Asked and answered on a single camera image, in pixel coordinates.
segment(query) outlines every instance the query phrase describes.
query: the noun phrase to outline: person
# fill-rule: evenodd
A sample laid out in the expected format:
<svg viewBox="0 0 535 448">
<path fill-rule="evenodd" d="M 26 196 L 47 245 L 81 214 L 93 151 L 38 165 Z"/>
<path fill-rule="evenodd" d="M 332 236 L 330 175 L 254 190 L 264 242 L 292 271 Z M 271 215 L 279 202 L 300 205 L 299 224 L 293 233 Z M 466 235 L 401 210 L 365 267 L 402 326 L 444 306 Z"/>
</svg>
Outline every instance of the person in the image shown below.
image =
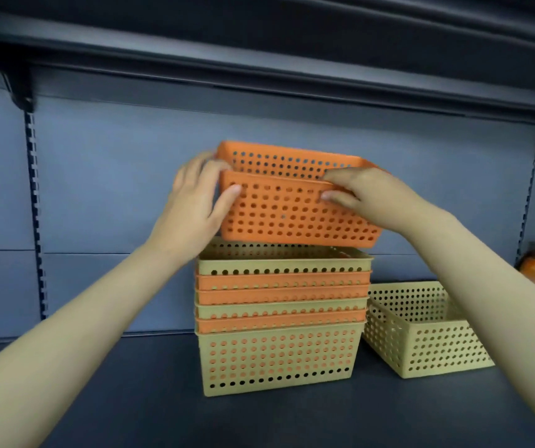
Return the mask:
<svg viewBox="0 0 535 448">
<path fill-rule="evenodd" d="M 0 352 L 0 447 L 41 444 L 135 316 L 219 230 L 241 188 L 226 189 L 212 206 L 219 173 L 229 167 L 213 156 L 181 167 L 141 247 Z M 535 411 L 535 285 L 391 174 L 346 168 L 323 178 L 354 194 L 330 191 L 323 199 L 413 245 Z"/>
</svg>

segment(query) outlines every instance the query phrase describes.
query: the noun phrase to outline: orange basket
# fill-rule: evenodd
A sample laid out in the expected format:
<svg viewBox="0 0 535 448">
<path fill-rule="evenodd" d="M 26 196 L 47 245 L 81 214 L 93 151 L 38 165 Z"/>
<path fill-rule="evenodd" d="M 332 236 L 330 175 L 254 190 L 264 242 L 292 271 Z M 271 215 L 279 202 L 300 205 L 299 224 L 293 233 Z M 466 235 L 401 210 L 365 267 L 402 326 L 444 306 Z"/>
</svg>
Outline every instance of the orange basket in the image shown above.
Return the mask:
<svg viewBox="0 0 535 448">
<path fill-rule="evenodd" d="M 238 289 L 199 291 L 200 305 L 229 305 L 233 303 L 265 303 L 270 301 L 317 301 L 365 297 L 369 285 L 312 286 L 268 289 Z"/>
<path fill-rule="evenodd" d="M 376 166 L 361 157 L 230 141 L 220 143 L 217 157 L 233 169 L 221 173 L 220 192 L 242 186 L 221 226 L 225 240 L 370 248 L 382 232 L 320 198 L 326 190 L 343 190 L 321 181 L 327 170 Z"/>
<path fill-rule="evenodd" d="M 252 316 L 225 319 L 199 319 L 197 331 L 199 333 L 214 333 L 217 331 L 275 329 L 280 327 L 295 327 L 298 325 L 339 324 L 365 321 L 365 309 L 286 314 L 279 316 Z"/>
<path fill-rule="evenodd" d="M 249 275 L 195 275 L 199 291 L 281 287 L 353 286 L 369 284 L 371 271 L 322 273 L 260 273 Z"/>
</svg>

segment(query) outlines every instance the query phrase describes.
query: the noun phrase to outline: person's right hand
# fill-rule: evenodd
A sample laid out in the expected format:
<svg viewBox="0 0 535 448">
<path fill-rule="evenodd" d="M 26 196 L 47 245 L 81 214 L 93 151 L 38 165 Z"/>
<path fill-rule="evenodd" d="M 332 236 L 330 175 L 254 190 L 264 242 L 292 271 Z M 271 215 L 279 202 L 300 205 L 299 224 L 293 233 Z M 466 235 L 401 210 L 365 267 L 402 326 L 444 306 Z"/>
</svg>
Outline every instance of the person's right hand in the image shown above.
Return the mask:
<svg viewBox="0 0 535 448">
<path fill-rule="evenodd" d="M 437 208 L 425 201 L 404 182 L 378 168 L 328 170 L 323 180 L 344 187 L 355 196 L 338 190 L 321 198 L 344 206 L 375 225 L 402 235 L 416 219 Z"/>
</svg>

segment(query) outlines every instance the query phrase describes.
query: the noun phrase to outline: dark shelf surface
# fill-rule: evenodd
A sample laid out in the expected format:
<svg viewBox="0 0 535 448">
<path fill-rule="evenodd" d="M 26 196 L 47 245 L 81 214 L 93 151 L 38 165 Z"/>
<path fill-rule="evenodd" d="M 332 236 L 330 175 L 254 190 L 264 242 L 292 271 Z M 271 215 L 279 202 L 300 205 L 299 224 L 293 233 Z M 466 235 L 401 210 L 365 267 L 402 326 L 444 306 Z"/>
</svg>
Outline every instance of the dark shelf surface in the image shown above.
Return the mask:
<svg viewBox="0 0 535 448">
<path fill-rule="evenodd" d="M 205 398 L 194 335 L 142 336 L 119 341 L 44 446 L 203 444 L 535 447 L 535 415 L 496 367 L 403 380 L 364 342 L 348 380 Z"/>
</svg>

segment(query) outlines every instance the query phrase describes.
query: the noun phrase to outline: shelf bracket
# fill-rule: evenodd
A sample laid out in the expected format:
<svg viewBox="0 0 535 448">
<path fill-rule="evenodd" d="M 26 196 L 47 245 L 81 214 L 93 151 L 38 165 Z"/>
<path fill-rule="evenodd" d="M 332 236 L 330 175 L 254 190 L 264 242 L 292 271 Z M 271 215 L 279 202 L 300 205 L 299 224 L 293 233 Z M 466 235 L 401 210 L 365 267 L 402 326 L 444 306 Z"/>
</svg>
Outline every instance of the shelf bracket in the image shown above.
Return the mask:
<svg viewBox="0 0 535 448">
<path fill-rule="evenodd" d="M 32 113 L 35 101 L 31 69 L 16 46 L 0 42 L 0 74 L 12 102 L 24 112 Z"/>
</svg>

